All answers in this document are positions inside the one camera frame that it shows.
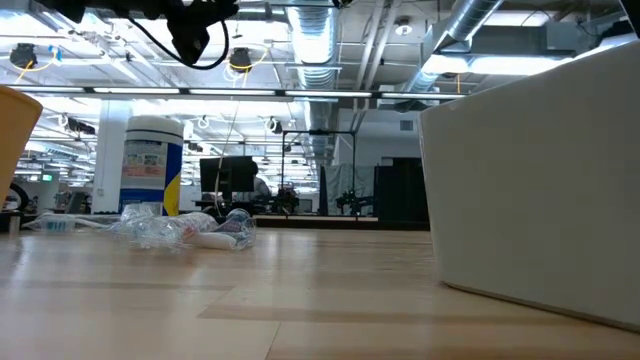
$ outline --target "trash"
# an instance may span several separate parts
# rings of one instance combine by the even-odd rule
[[[45,213],[23,224],[23,228],[41,230],[47,234],[68,234],[78,229],[108,229],[118,221],[114,215],[74,215]]]
[[[242,250],[253,245],[255,222],[248,212],[234,209],[227,221],[213,232],[201,232],[188,239],[189,244],[211,249]]]

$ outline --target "ventilation duct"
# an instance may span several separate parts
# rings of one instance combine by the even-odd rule
[[[431,26],[425,35],[427,43],[427,62],[431,54],[445,43],[468,42],[482,27],[487,19],[497,10],[504,0],[458,0],[453,5],[451,16],[442,23]],[[425,66],[407,82],[402,91],[427,92],[436,82],[440,74],[424,72]],[[420,103],[406,101],[396,104],[396,110],[406,112],[420,110]]]
[[[292,46],[296,61],[304,65],[322,65],[333,61],[338,33],[338,10],[327,7],[288,7],[287,15],[292,27]],[[298,80],[303,89],[333,89],[335,71],[324,68],[298,68]],[[310,101],[305,104],[307,130],[336,130],[337,107],[331,102]],[[310,137],[313,157],[330,159],[335,137]]]

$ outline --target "black cable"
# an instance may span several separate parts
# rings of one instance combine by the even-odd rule
[[[548,12],[546,12],[543,8],[539,7],[539,8],[537,8],[537,9],[535,9],[531,14],[529,14],[529,16],[527,16],[527,17],[524,19],[524,21],[522,22],[522,24],[520,24],[520,26],[524,26],[524,24],[526,24],[526,23],[527,23],[527,21],[528,21],[529,19],[531,19],[531,17],[532,17],[533,15],[537,14],[538,12],[541,12],[541,13],[543,13],[543,14],[547,15],[547,17],[549,18],[549,20],[553,20],[553,17],[552,17],[551,15],[549,15],[549,13],[548,13]]]
[[[600,35],[598,35],[598,34],[593,34],[593,33],[588,32],[587,29],[584,28],[584,25],[582,25],[581,23],[576,22],[576,25],[580,28],[580,30],[584,31],[585,34],[587,34],[589,36],[596,37],[596,38],[600,37]]]
[[[129,17],[129,21],[133,25],[135,25],[138,29],[140,29],[140,31],[142,31],[142,33],[149,38],[149,40],[151,40],[154,44],[156,44],[156,46],[159,47],[162,51],[164,51],[167,55],[171,56],[175,61],[191,69],[211,70],[216,66],[220,65],[227,58],[227,55],[229,54],[229,31],[227,30],[227,24],[224,23],[224,20],[220,21],[220,25],[222,25],[222,32],[224,33],[224,50],[222,51],[222,55],[220,55],[220,58],[218,58],[216,62],[206,66],[189,65],[185,63],[178,55],[174,54],[173,52],[171,52],[171,50],[167,49],[164,45],[162,45],[160,41],[158,41],[153,35],[151,35],[151,33],[147,29],[144,28],[144,26],[140,25],[137,21],[135,21],[131,17]]]

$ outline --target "person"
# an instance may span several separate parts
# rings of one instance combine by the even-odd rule
[[[270,197],[271,191],[264,182],[264,180],[257,177],[258,164],[255,161],[252,162],[253,171],[253,192],[239,192],[236,194],[236,201],[238,202],[252,202],[259,197]]]

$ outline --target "pillar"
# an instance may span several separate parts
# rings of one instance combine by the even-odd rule
[[[333,165],[353,163],[353,136],[339,134],[333,152]]]
[[[60,172],[43,171],[38,189],[38,214],[56,208],[56,194],[60,190]]]
[[[131,101],[103,100],[96,148],[92,212],[117,212],[127,122],[133,115]]]

